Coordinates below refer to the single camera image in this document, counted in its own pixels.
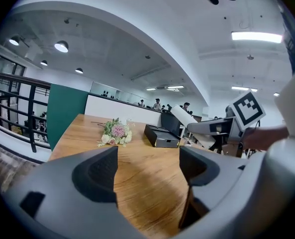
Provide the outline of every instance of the wooden table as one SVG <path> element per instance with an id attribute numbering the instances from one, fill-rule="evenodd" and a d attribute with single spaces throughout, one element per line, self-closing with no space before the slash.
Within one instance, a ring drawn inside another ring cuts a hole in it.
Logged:
<path id="1" fill-rule="evenodd" d="M 98 149 L 103 127 L 97 122 L 107 121 L 111 120 L 78 115 L 60 138 L 50 160 Z M 118 209 L 145 236 L 171 237 L 179 232 L 188 193 L 179 168 L 179 148 L 154 148 L 144 135 L 144 123 L 130 125 L 132 142 L 118 147 L 114 179 Z"/>

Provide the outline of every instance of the floor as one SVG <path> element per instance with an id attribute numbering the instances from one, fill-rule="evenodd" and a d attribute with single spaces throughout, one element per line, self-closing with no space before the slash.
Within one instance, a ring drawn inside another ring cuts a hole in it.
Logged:
<path id="1" fill-rule="evenodd" d="M 24 142 L 16 139 L 15 137 L 8 135 L 0 130 L 0 143 L 21 155 L 27 156 L 31 159 L 36 159 L 41 162 L 48 161 L 51 156 L 51 150 L 43 147 L 36 146 L 37 152 L 32 152 L 31 144 L 28 142 Z"/>
<path id="2" fill-rule="evenodd" d="M 0 148 L 0 191 L 5 192 L 37 165 Z"/>

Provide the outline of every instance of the white flower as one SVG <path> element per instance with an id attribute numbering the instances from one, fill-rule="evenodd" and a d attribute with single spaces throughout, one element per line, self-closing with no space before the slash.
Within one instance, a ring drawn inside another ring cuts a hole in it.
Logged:
<path id="1" fill-rule="evenodd" d="M 124 126 L 124 131 L 125 131 L 125 135 L 127 135 L 128 132 L 130 131 L 128 125 L 125 125 L 125 126 Z"/>
<path id="2" fill-rule="evenodd" d="M 125 142 L 128 143 L 132 141 L 132 131 L 130 131 L 127 135 L 127 137 L 125 138 Z"/>
<path id="3" fill-rule="evenodd" d="M 108 143 L 110 140 L 110 136 L 108 134 L 102 135 L 102 142 L 103 143 Z"/>
<path id="4" fill-rule="evenodd" d="M 121 141 L 121 137 L 115 138 L 115 144 L 119 144 L 120 141 Z"/>
<path id="5" fill-rule="evenodd" d="M 120 141 L 119 144 L 125 144 L 125 137 L 123 137 Z"/>

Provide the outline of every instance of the glass railing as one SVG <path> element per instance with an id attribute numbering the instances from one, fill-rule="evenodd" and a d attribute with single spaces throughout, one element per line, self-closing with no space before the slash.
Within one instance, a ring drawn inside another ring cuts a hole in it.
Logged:
<path id="1" fill-rule="evenodd" d="M 127 102 L 130 104 L 138 105 L 138 103 L 141 103 L 141 100 L 143 100 L 143 105 L 145 107 L 150 106 L 153 107 L 154 103 L 144 97 L 140 97 L 138 95 L 135 95 L 133 93 L 129 93 L 123 90 L 119 90 L 101 83 L 93 82 L 90 93 L 99 95 L 99 96 L 105 96 L 107 98 L 120 100 L 123 102 Z"/>

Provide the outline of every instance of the black metal railing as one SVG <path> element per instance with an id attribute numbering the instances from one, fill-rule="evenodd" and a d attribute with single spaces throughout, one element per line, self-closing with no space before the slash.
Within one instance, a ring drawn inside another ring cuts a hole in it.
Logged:
<path id="1" fill-rule="evenodd" d="M 11 136 L 19 139 L 19 140 L 22 140 L 24 142 L 29 142 L 31 144 L 31 148 L 32 148 L 33 152 L 37 152 L 36 146 L 50 149 L 50 147 L 47 145 L 35 142 L 34 133 L 37 133 L 37 134 L 40 134 L 40 135 L 43 135 L 46 137 L 47 137 L 47 133 L 36 130 L 35 126 L 33 124 L 35 123 L 36 120 L 46 122 L 47 119 L 35 116 L 33 114 L 33 104 L 48 106 L 48 104 L 45 102 L 35 100 L 34 95 L 35 95 L 35 93 L 40 93 L 45 96 L 48 96 L 51 84 L 48 82 L 43 82 L 43 81 L 39 81 L 36 79 L 31 79 L 31 78 L 17 76 L 17 75 L 11 75 L 11 74 L 4 74 L 4 73 L 0 73 L 0 82 L 3 82 L 3 83 L 7 82 L 7 85 L 9 86 L 8 91 L 0 90 L 0 93 L 2 94 L 2 96 L 0 96 L 0 100 L 7 100 L 7 105 L 0 103 L 0 109 L 7 109 L 7 118 L 6 119 L 3 118 L 0 113 L 0 121 L 8 123 L 8 130 L 1 127 L 1 126 L 0 126 L 0 130 L 8 135 L 11 135 Z M 30 85 L 31 87 L 30 87 L 29 97 L 20 96 L 19 92 L 12 92 L 11 88 L 13 86 L 13 83 L 15 83 L 15 86 L 17 86 L 17 83 L 19 85 L 20 84 Z M 18 99 L 28 101 L 28 111 L 23 112 L 23 111 L 20 111 L 20 110 L 10 107 L 10 98 L 12 98 L 12 97 L 17 98 L 17 101 L 18 101 Z M 17 115 L 20 114 L 20 115 L 27 116 L 28 117 L 27 125 L 20 125 L 16 122 L 10 121 L 10 112 L 15 112 L 15 113 L 17 113 Z M 25 130 L 29 134 L 29 137 L 28 138 L 22 137 L 22 136 L 19 136 L 19 134 L 9 132 L 9 131 L 11 131 L 12 125 L 16 126 L 17 128 L 19 128 L 21 130 Z"/>

